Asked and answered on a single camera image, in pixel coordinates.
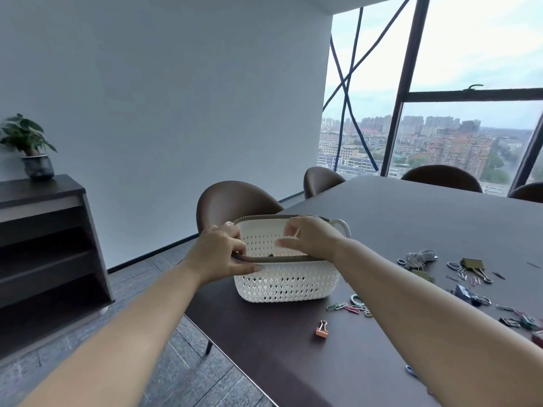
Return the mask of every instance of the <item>glass window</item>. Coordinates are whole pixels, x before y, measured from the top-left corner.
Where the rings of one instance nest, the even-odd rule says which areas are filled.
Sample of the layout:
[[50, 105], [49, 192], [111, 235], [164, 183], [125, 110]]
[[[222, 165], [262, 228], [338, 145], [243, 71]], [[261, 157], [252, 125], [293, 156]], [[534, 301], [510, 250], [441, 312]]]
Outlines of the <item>glass window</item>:
[[539, 152], [539, 156], [535, 160], [534, 167], [530, 173], [526, 184], [543, 181], [543, 151]]
[[[403, 2], [404, 0], [389, 0], [364, 7], [355, 63], [377, 40], [379, 34]], [[349, 98], [354, 116], [379, 168], [383, 161], [384, 147], [390, 130], [391, 115], [404, 63], [415, 2], [416, 0], [411, 0], [407, 4], [383, 40], [356, 69], [349, 88]], [[332, 37], [344, 76], [349, 73], [358, 11], [356, 9], [336, 14], [332, 21]], [[338, 84], [339, 76], [336, 64], [330, 53], [324, 102], [327, 101]], [[335, 161], [337, 152], [343, 97], [343, 92], [340, 90], [322, 114], [318, 165], [329, 166], [331, 169], [333, 169], [333, 161]], [[323, 151], [327, 145], [333, 145], [330, 140], [334, 138], [334, 135], [336, 135], [336, 146], [332, 156]], [[373, 169], [364, 151], [348, 109], [345, 112], [343, 144], [337, 171], [347, 179], [360, 175], [379, 174]]]
[[431, 0], [411, 91], [543, 87], [543, 0]]
[[388, 176], [453, 165], [483, 192], [506, 196], [542, 109], [543, 101], [405, 103]]

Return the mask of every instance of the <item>dark conference table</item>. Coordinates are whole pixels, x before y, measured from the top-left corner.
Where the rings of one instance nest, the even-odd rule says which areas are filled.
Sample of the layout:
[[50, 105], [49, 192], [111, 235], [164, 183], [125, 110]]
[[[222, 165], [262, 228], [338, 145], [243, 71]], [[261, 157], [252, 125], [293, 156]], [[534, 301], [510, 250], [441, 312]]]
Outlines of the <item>dark conference table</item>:
[[[492, 300], [482, 311], [495, 319], [510, 317], [494, 307], [500, 304], [543, 316], [543, 269], [527, 264], [543, 267], [542, 204], [363, 176], [282, 214], [341, 218], [353, 239], [393, 262], [433, 249], [439, 259], [426, 271], [446, 289], [456, 285], [445, 277], [456, 275], [447, 261], [480, 258], [494, 281], [475, 289]], [[228, 279], [202, 287], [186, 315], [279, 406], [438, 405], [405, 372], [375, 319], [325, 311], [353, 293], [341, 278], [323, 300], [249, 303]], [[328, 322], [326, 340], [315, 335], [320, 320]]]

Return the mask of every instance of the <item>left hand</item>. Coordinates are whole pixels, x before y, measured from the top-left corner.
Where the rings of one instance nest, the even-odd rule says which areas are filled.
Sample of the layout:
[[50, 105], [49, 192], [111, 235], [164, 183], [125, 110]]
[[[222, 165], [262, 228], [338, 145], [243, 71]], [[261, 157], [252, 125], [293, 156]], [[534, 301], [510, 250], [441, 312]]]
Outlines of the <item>left hand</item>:
[[211, 226], [200, 234], [181, 265], [194, 271], [200, 285], [260, 271], [256, 264], [241, 263], [231, 258], [233, 252], [247, 252], [247, 246], [239, 236], [240, 229], [235, 225]]

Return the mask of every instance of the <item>brown leather chair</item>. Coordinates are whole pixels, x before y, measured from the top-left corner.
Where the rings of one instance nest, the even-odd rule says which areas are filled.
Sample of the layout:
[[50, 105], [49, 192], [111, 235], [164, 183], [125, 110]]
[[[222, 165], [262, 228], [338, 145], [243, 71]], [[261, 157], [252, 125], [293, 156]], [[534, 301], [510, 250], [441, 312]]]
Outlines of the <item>brown leather chair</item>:
[[509, 197], [543, 203], [543, 182], [521, 185], [519, 188], [515, 188]]
[[407, 171], [402, 180], [417, 183], [440, 185], [459, 190], [483, 192], [477, 178], [468, 172], [451, 165], [422, 165]]
[[267, 192], [243, 181], [221, 181], [202, 193], [196, 207], [196, 225], [220, 226], [245, 215], [276, 214], [283, 207]]
[[311, 167], [303, 176], [303, 194], [307, 200], [345, 181], [345, 178], [336, 171], [324, 167]]

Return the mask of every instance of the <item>sky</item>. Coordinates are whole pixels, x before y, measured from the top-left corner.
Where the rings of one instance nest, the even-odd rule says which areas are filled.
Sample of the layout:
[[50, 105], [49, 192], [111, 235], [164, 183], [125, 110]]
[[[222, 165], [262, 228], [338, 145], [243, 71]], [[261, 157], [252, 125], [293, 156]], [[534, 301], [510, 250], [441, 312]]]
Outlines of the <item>sky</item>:
[[[364, 8], [356, 61], [404, 0]], [[392, 114], [416, 0], [410, 0], [376, 49], [354, 72], [349, 90], [355, 118]], [[411, 91], [543, 87], [543, 0], [431, 0]], [[332, 37], [348, 73], [358, 10], [336, 14]], [[326, 101], [339, 77], [329, 56]], [[324, 117], [341, 118], [340, 90]], [[403, 115], [479, 119], [486, 127], [533, 129], [543, 101], [409, 103]]]

